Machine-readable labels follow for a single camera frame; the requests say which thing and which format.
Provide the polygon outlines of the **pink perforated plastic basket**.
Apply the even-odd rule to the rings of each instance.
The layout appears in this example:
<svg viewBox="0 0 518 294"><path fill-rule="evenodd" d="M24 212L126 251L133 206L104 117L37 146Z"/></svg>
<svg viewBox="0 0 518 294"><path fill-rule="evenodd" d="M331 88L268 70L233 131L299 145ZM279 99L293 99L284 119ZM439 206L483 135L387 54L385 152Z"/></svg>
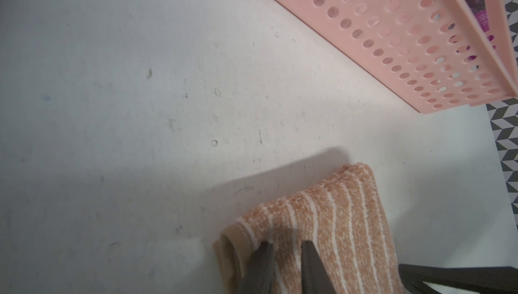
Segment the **pink perforated plastic basket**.
<svg viewBox="0 0 518 294"><path fill-rule="evenodd" d="M487 0L493 49L465 0L276 0L416 111L517 96L503 0Z"/></svg>

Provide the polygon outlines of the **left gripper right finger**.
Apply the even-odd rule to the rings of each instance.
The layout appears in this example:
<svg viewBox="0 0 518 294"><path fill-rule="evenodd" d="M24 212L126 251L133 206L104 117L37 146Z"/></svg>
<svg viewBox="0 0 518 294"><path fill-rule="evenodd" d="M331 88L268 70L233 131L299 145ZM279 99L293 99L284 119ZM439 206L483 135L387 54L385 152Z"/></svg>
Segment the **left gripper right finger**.
<svg viewBox="0 0 518 294"><path fill-rule="evenodd" d="M336 294L314 243L303 241L301 251L302 293Z"/></svg>

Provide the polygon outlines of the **striped beige square dishcloth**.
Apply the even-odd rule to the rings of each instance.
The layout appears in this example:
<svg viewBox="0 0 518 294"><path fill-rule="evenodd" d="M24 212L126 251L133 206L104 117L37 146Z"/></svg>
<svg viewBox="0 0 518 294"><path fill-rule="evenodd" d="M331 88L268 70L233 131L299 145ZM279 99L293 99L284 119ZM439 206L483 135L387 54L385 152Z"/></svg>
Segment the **striped beige square dishcloth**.
<svg viewBox="0 0 518 294"><path fill-rule="evenodd" d="M301 292L303 241L314 244L337 293L403 293L374 173L364 163L259 204L226 227L213 245L226 292L237 292L264 241L275 249L274 293Z"/></svg>

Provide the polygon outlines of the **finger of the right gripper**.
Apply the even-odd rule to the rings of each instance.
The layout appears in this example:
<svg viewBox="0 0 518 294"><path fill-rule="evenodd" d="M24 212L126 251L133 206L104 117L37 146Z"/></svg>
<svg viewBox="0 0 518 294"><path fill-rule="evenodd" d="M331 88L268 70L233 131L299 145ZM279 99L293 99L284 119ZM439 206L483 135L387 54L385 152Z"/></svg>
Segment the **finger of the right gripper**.
<svg viewBox="0 0 518 294"><path fill-rule="evenodd" d="M517 293L514 267L437 268L400 264L399 276L410 293L436 293L430 283L475 293Z"/></svg>

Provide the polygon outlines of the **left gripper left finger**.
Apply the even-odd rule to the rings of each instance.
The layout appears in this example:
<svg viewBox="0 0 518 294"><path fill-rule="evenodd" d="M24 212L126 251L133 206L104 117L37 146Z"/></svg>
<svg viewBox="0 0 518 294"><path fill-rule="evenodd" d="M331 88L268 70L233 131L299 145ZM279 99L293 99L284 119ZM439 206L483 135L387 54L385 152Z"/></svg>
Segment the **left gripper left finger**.
<svg viewBox="0 0 518 294"><path fill-rule="evenodd" d="M275 249L272 243L263 241L254 251L237 292L239 294L270 294L275 273Z"/></svg>

